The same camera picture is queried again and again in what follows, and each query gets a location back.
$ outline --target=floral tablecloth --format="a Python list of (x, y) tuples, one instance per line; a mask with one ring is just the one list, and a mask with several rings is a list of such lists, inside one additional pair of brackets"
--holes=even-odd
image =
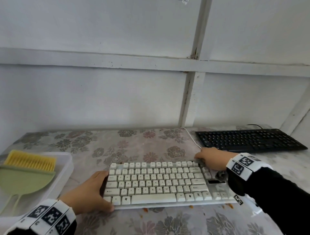
[[(195, 131), (255, 129), (255, 126), (188, 128)], [(115, 162), (176, 162), (192, 160), (200, 149), (184, 129), (116, 131), (57, 131), (27, 133), (0, 156), (0, 164), (12, 149), (29, 152), (64, 151), (73, 156), (74, 171), (62, 193), (76, 187), (98, 170)], [(310, 192), (310, 158), (307, 151), (255, 154), (287, 179)], [(94, 212), (77, 217), (76, 234), (282, 234), (265, 213), (251, 217), (246, 205), (207, 205)]]

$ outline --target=black keyboard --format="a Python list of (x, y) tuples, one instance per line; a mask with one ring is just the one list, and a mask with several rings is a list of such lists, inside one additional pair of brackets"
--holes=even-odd
[(196, 134), (204, 147), (235, 153), (308, 149), (279, 129), (196, 131)]

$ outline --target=yellow bristles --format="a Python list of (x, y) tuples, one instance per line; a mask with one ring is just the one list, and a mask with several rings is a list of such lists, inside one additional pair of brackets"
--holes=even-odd
[(4, 165), (26, 167), (42, 171), (54, 171), (56, 158), (12, 150), (5, 160)]

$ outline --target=person's right hand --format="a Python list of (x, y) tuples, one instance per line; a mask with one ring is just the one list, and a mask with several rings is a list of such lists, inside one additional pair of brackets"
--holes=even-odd
[(202, 148), (199, 153), (196, 153), (195, 158), (201, 158), (210, 169), (224, 171), (229, 160), (237, 155), (238, 153), (222, 151), (213, 147)]

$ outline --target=black cable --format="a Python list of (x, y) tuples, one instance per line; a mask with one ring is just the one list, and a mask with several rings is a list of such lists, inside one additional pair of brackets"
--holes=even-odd
[[(259, 125), (257, 125), (257, 124), (247, 124), (247, 126), (248, 125), (255, 125), (255, 126), (259, 126)], [(259, 126), (261, 129), (263, 129), (261, 126)]]

